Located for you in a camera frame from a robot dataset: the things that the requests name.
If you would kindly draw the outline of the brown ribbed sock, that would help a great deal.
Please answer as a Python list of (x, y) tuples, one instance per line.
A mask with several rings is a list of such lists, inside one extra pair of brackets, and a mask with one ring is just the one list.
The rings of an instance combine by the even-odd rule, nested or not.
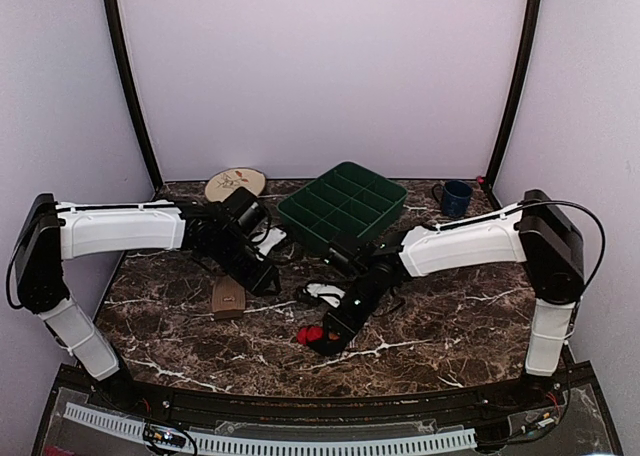
[(214, 320), (240, 318), (245, 309), (245, 289), (228, 275), (218, 277), (214, 282), (211, 297), (211, 313)]

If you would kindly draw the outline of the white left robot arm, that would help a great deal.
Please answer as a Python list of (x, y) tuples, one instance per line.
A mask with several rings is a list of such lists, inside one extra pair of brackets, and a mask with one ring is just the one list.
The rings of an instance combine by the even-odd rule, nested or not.
[(161, 249), (212, 260), (254, 296), (281, 291), (279, 270), (251, 235), (268, 210), (245, 188), (221, 202), (158, 200), (79, 205), (50, 193), (36, 197), (14, 246), (5, 279), (9, 306), (38, 316), (120, 412), (141, 403), (126, 364), (79, 307), (63, 264), (88, 255)]

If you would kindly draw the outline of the red yellow argyle sock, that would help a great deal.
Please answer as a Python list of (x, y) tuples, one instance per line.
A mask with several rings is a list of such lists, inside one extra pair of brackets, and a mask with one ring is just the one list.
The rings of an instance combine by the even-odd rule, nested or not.
[(299, 344), (306, 346), (321, 356), (334, 356), (344, 351), (349, 341), (335, 333), (327, 332), (323, 327), (309, 325), (302, 327), (296, 334)]

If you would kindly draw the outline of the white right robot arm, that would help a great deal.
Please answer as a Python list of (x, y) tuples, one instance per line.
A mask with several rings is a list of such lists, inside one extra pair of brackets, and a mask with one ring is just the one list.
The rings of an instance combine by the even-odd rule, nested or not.
[(564, 214), (574, 202), (552, 200), (538, 189), (497, 211), (456, 222), (416, 226), (379, 244), (358, 245), (340, 236), (327, 261), (354, 280), (321, 324), (301, 328), (299, 344), (322, 356), (341, 353), (377, 310), (382, 296), (411, 278), (444, 270), (512, 262), (521, 264), (536, 303), (525, 358), (526, 375), (510, 389), (521, 410), (534, 408), (549, 392), (577, 308), (593, 280), (584, 273), (584, 241)]

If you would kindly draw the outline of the dark blue mug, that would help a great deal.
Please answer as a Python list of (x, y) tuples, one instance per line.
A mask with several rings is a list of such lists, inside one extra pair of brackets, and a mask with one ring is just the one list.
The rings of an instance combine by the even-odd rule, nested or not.
[(460, 180), (435, 184), (431, 195), (439, 204), (441, 213), (449, 218), (463, 217), (470, 205), (473, 188)]

